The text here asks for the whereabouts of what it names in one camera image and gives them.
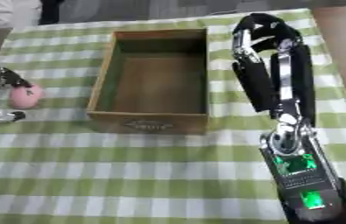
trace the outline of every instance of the checkered tablecloth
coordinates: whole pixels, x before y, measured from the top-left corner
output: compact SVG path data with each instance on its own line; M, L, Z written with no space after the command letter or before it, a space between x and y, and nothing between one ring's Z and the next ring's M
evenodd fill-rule
M318 136L346 178L346 90L309 10L273 11L312 48ZM0 65L42 85L23 122L0 124L0 223L285 223L258 152L274 122L256 114L230 70L243 14L57 24L14 31ZM205 136L95 133L85 108L116 30L208 27ZM8 108L7 90L0 105Z

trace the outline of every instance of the pink ball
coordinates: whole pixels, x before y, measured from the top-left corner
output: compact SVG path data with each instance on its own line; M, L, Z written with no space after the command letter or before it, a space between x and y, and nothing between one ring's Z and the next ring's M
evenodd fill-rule
M35 107L43 96L43 89L32 84L32 87L15 87L11 90L11 106L15 109L29 109Z

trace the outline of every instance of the green led light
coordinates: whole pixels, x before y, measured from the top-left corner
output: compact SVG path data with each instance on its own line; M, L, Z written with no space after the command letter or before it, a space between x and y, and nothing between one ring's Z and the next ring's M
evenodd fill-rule
M283 159L281 159L281 157L275 157L275 163L283 164Z
M308 160L307 164L306 164L306 168L315 169L315 168L317 168L317 165L315 164L315 162L313 160Z
M325 207L324 201L322 200L320 193L317 191L302 192L300 197L302 198L303 204L308 209Z
M313 156L311 154L303 154L302 156L305 159L313 159Z
M315 168L317 168L317 164L315 164L312 155L310 155L310 154L303 154L302 156L306 160L306 168L307 169L315 169Z

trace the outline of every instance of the wooden box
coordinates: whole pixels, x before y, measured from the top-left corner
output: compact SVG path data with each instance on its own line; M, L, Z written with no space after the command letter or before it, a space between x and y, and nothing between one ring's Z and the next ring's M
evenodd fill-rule
M88 104L101 132L202 134L206 30L117 31Z

